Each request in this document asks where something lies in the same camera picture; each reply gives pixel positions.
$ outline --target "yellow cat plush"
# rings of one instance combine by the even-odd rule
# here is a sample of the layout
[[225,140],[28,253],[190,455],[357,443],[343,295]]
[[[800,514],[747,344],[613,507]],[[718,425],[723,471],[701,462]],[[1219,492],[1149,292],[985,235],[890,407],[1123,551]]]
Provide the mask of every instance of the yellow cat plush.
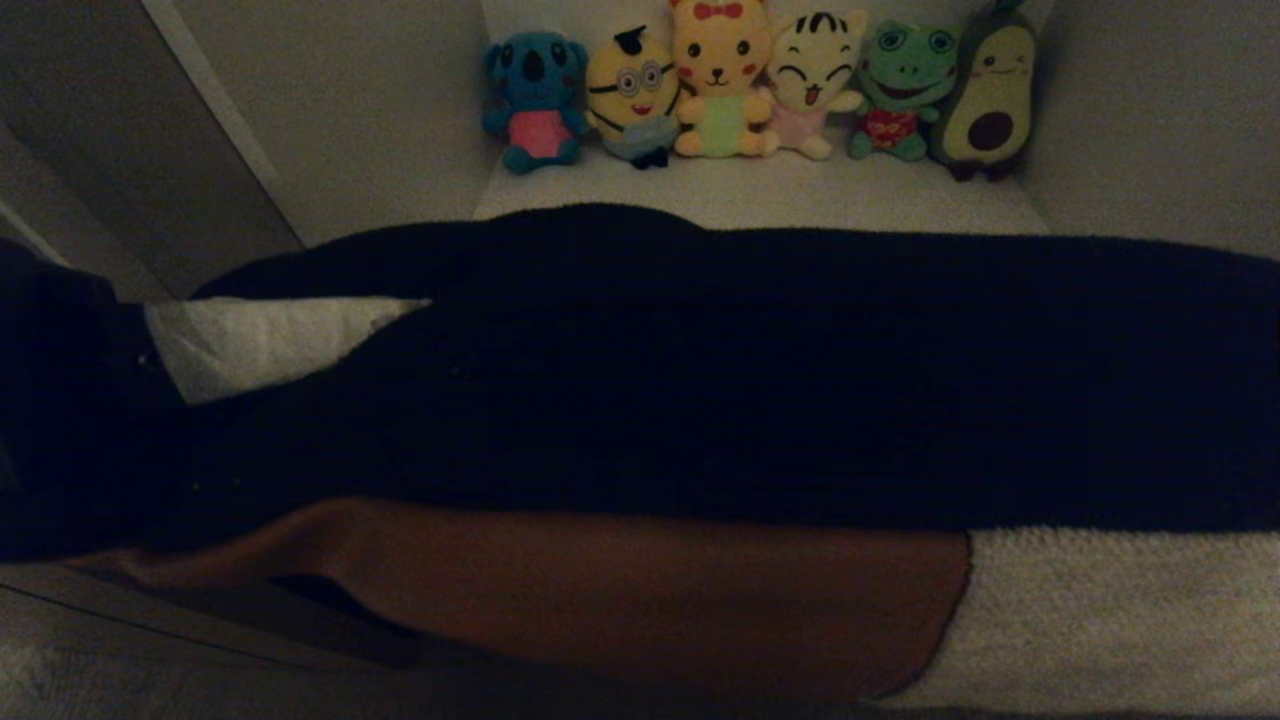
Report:
[[689,158],[772,155],[778,136],[754,132],[773,106],[751,90],[773,55],[764,0],[671,0],[676,15],[676,65],[694,92],[676,117],[692,129],[676,140]]

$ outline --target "red bow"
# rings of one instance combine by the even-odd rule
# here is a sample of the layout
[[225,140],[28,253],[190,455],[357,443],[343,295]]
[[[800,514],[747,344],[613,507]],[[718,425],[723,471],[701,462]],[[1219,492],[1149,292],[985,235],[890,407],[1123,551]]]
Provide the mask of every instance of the red bow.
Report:
[[713,15],[726,15],[736,20],[742,17],[742,4],[730,3],[728,5],[708,5],[707,3],[699,3],[694,6],[694,17],[700,20],[705,20]]

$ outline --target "cabinet door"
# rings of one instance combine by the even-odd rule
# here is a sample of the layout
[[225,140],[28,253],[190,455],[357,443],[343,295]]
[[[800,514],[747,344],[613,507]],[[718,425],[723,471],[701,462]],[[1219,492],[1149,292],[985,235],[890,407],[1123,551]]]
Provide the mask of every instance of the cabinet door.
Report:
[[0,118],[173,295],[300,247],[137,0],[0,3]]

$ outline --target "blue koala plush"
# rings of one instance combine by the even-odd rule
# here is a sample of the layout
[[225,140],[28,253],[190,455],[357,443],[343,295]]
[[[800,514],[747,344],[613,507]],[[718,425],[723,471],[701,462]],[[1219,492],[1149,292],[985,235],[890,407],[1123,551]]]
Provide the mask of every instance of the blue koala plush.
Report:
[[554,32],[522,32],[494,45],[485,69],[502,97],[484,129],[509,138],[502,160],[516,174],[577,161],[588,123],[573,108],[586,72],[586,49]]

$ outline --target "plush toy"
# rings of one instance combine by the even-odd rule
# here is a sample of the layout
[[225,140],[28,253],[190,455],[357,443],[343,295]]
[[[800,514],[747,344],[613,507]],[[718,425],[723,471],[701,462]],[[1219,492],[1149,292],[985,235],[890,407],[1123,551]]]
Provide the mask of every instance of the plush toy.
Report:
[[575,163],[575,137],[589,129],[586,118],[573,108],[586,50],[562,35],[525,32],[490,47],[485,68],[503,106],[485,114],[484,128],[509,138],[502,156],[507,168],[525,174]]
[[605,150],[639,170],[666,168],[680,135],[675,69],[671,53],[643,26],[616,35],[588,65],[586,120],[600,131]]
[[764,0],[671,0],[676,14],[676,65],[696,92],[676,108],[692,126],[676,140],[676,152],[696,158],[772,155],[778,136],[755,132],[773,106],[751,90],[773,54]]
[[849,154],[861,160],[873,150],[908,161],[924,159],[929,143],[920,122],[941,117],[934,102],[955,90],[959,44],[951,31],[893,20],[876,28],[858,79],[867,102]]
[[960,40],[960,86],[929,138],[957,181],[982,170],[992,182],[1005,179],[1030,137],[1036,33],[1018,13],[1021,4],[1001,0]]
[[863,105],[863,95],[845,86],[858,67],[867,20],[865,10],[845,18],[814,13],[774,31],[769,87],[762,94],[774,104],[769,129],[782,147],[814,160],[831,158],[831,143],[822,137],[827,114],[852,113]]

